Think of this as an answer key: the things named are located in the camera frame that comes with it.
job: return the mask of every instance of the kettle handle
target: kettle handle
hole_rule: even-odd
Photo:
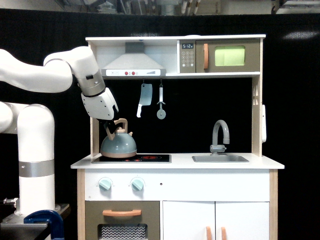
[[[127,121],[127,119],[119,118],[118,120],[114,121],[115,125],[117,125],[119,123],[123,123],[122,128],[125,130],[126,133],[128,133],[128,121]],[[109,138],[110,141],[112,141],[116,136],[115,133],[111,133],[108,127],[105,130],[106,130],[107,137]]]
[[[119,123],[123,123],[122,128],[125,130],[125,133],[128,133],[128,120],[125,118],[119,118],[114,121],[114,124],[117,125]]]

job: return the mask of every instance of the gray faucet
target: gray faucet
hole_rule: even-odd
[[[210,146],[211,156],[216,155],[217,153],[224,153],[227,149],[225,145],[218,145],[218,132],[220,127],[222,127],[223,130],[223,143],[230,143],[229,128],[227,123],[223,120],[216,121],[212,132],[212,145]]]

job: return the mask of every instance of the blue clamp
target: blue clamp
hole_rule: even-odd
[[[24,224],[35,224],[35,223],[49,223],[50,234],[52,240],[65,240],[64,234],[64,220],[62,217],[53,210],[40,210],[35,211],[23,220]]]

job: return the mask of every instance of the green microwave screen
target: green microwave screen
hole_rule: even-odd
[[[216,66],[244,66],[245,46],[216,46],[214,63]]]

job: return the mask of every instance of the microwave window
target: microwave window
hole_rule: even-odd
[[[214,63],[216,66],[244,66],[245,46],[216,46]]]
[[[183,43],[182,44],[182,49],[193,49],[194,44],[193,43]]]

